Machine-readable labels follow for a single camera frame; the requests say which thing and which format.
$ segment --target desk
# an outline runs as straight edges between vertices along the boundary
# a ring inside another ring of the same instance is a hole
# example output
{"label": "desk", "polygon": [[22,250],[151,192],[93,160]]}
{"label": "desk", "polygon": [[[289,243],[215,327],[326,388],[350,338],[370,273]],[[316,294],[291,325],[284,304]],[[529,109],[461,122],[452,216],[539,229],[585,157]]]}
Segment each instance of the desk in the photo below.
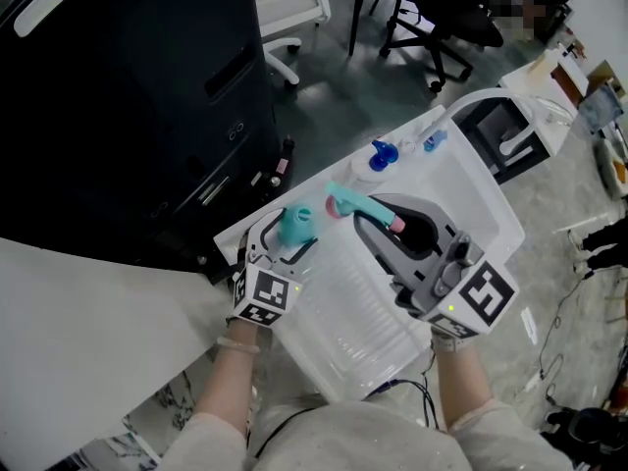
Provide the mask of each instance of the desk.
{"label": "desk", "polygon": [[[534,84],[529,82],[527,72],[532,65],[533,63],[530,63],[502,77],[498,86],[521,94],[544,97],[567,109],[575,118],[578,109],[551,76],[546,76]],[[486,153],[484,160],[487,166],[489,168],[493,165],[497,167],[493,176],[498,183],[512,180],[549,157],[556,156],[571,131],[568,126],[539,122],[535,132],[530,137],[511,155],[504,156],[499,151],[499,145],[504,134],[488,134],[479,128],[479,125],[498,107],[501,107],[510,119],[510,127],[513,131],[509,132],[509,136],[516,136],[532,121],[529,109],[523,107],[519,100],[490,99],[480,103],[471,114],[458,124],[462,132],[472,142],[476,142],[484,149]]]}
{"label": "desk", "polygon": [[41,471],[193,363],[232,297],[197,274],[0,239],[0,459]]}

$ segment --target blue bottle cap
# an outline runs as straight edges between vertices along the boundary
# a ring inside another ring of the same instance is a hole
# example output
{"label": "blue bottle cap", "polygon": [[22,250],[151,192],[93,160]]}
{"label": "blue bottle cap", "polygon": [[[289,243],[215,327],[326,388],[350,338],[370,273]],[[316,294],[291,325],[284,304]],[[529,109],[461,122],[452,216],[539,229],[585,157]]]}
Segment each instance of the blue bottle cap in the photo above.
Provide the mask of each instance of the blue bottle cap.
{"label": "blue bottle cap", "polygon": [[377,153],[369,161],[369,166],[371,166],[373,171],[383,171],[388,164],[396,162],[399,158],[399,151],[391,143],[385,143],[376,139],[373,141],[373,146],[377,150]]}

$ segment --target shoe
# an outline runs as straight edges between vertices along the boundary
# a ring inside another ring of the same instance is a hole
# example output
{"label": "shoe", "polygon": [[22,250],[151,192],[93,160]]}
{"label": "shoe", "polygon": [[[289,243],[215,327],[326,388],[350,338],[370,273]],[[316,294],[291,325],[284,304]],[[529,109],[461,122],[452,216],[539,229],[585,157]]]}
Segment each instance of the shoe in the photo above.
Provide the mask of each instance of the shoe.
{"label": "shoe", "polygon": [[593,271],[589,268],[587,262],[576,262],[573,264],[573,272],[576,273],[577,276],[586,276]]}
{"label": "shoe", "polygon": [[567,237],[569,238],[569,242],[571,242],[571,244],[574,248],[576,248],[577,251],[582,251],[584,249],[582,245],[582,238],[578,235],[577,232],[569,230],[567,231]]}

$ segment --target blue spray nozzle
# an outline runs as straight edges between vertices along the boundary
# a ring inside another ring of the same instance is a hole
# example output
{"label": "blue spray nozzle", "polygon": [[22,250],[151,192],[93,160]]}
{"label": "blue spray nozzle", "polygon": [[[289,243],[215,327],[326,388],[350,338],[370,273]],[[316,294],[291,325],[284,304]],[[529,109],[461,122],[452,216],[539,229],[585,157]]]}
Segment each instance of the blue spray nozzle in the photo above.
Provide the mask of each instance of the blue spray nozzle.
{"label": "blue spray nozzle", "polygon": [[383,171],[388,164],[396,162],[399,158],[399,151],[391,143],[376,139],[373,141],[373,146],[377,150],[377,153],[369,161],[369,166],[373,171]]}
{"label": "blue spray nozzle", "polygon": [[438,130],[425,140],[425,142],[423,143],[423,148],[425,148],[426,152],[433,152],[446,139],[447,132],[443,130]]}

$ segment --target wrist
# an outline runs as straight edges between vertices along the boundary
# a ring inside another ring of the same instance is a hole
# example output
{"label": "wrist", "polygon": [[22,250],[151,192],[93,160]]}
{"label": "wrist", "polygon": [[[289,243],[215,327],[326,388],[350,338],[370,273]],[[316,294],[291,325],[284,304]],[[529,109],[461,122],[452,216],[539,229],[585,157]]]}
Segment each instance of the wrist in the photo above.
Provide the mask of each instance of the wrist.
{"label": "wrist", "polygon": [[434,347],[434,352],[456,352],[471,345],[471,343],[473,343],[473,339],[474,338],[457,339],[456,337],[432,330],[432,345]]}
{"label": "wrist", "polygon": [[248,321],[233,319],[229,323],[226,337],[244,345],[255,345],[257,342],[258,328],[257,325],[249,323]]}

